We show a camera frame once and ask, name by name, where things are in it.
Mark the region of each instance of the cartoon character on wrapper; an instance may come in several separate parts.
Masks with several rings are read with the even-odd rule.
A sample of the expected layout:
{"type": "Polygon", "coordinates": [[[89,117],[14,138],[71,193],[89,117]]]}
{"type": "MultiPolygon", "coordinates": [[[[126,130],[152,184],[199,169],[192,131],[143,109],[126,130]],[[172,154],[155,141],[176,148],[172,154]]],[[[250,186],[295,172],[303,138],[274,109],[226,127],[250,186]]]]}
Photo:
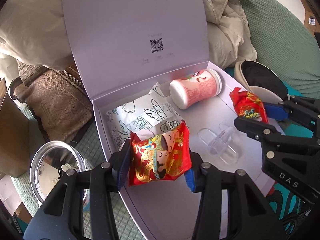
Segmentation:
{"type": "Polygon", "coordinates": [[[191,168],[189,131],[182,122],[175,129],[140,141],[131,133],[134,151],[129,171],[129,185],[151,180],[175,180],[191,168]]]}

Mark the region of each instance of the clear plastic object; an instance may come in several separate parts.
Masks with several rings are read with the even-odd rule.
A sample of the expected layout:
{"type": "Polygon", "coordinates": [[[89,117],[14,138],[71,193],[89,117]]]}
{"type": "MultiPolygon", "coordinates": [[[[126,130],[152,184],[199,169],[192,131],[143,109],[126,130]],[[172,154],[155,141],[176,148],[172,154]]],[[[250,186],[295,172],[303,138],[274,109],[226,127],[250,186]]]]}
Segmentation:
{"type": "Polygon", "coordinates": [[[219,127],[221,132],[218,135],[210,129],[203,128],[199,130],[198,136],[210,154],[220,157],[227,164],[235,164],[239,158],[239,152],[234,150],[236,128],[223,124],[219,127]]]}

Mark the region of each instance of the silver screw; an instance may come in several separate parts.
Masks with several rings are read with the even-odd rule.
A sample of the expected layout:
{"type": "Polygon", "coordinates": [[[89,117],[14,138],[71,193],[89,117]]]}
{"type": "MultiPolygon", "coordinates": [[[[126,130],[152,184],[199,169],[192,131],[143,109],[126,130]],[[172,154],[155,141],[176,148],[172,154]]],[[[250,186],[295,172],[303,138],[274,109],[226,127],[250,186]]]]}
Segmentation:
{"type": "Polygon", "coordinates": [[[270,131],[269,129],[264,129],[264,130],[263,130],[263,133],[264,133],[264,134],[269,134],[269,133],[271,133],[271,131],[270,131]]]}
{"type": "Polygon", "coordinates": [[[245,171],[242,169],[237,170],[237,173],[239,176],[244,176],[245,175],[245,171]]]}
{"type": "Polygon", "coordinates": [[[268,152],[267,152],[267,158],[268,158],[268,159],[272,159],[274,156],[275,156],[275,153],[274,153],[274,152],[272,152],[272,151],[268,151],[268,152]]]}
{"type": "Polygon", "coordinates": [[[75,172],[76,171],[74,169],[69,169],[66,171],[66,174],[67,174],[67,176],[71,176],[71,175],[75,174],[75,172]]]}
{"type": "Polygon", "coordinates": [[[108,162],[101,163],[101,168],[107,169],[109,167],[110,167],[110,163],[108,163],[108,162]]]}
{"type": "Polygon", "coordinates": [[[211,164],[208,163],[208,162],[203,162],[203,163],[201,164],[201,167],[204,168],[204,169],[208,169],[208,168],[211,167],[211,164]]]}

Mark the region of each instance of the red snack package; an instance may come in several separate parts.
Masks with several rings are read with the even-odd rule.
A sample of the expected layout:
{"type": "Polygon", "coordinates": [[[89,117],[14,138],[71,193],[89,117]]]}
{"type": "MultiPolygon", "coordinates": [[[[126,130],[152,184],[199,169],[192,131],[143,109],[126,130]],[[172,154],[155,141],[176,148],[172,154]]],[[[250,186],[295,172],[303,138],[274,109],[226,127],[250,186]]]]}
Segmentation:
{"type": "Polygon", "coordinates": [[[183,121],[164,134],[141,141],[131,132],[134,151],[129,170],[129,186],[152,180],[176,180],[191,169],[189,130],[183,121]]]}
{"type": "Polygon", "coordinates": [[[248,91],[239,92],[241,88],[235,88],[230,97],[233,107],[238,116],[247,118],[261,117],[264,123],[268,123],[267,114],[263,106],[263,102],[253,93],[248,91]]]}

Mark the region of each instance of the open cardboard box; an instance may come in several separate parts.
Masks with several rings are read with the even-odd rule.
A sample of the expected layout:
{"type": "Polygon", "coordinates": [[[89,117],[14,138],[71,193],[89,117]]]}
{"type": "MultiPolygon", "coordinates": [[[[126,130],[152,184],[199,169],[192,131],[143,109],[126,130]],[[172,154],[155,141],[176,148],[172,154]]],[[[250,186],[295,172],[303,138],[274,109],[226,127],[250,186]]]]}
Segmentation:
{"type": "MultiPolygon", "coordinates": [[[[227,165],[203,151],[201,128],[217,132],[219,124],[233,125],[236,113],[229,93],[241,85],[209,62],[202,0],[63,0],[71,49],[82,81],[92,100],[104,155],[116,146],[106,112],[149,92],[157,82],[169,103],[190,127],[190,148],[221,170],[242,168],[264,195],[274,181],[262,173],[260,143],[239,133],[240,157],[227,165]],[[161,38],[163,50],[152,52],[150,41],[161,38]],[[171,80],[196,71],[215,69],[223,83],[219,96],[178,109],[169,96],[171,80]]],[[[200,194],[193,194],[184,176],[176,181],[152,181],[120,191],[136,225],[148,240],[191,239],[200,194]]],[[[227,198],[223,192],[221,235],[226,233],[227,198]]]]}

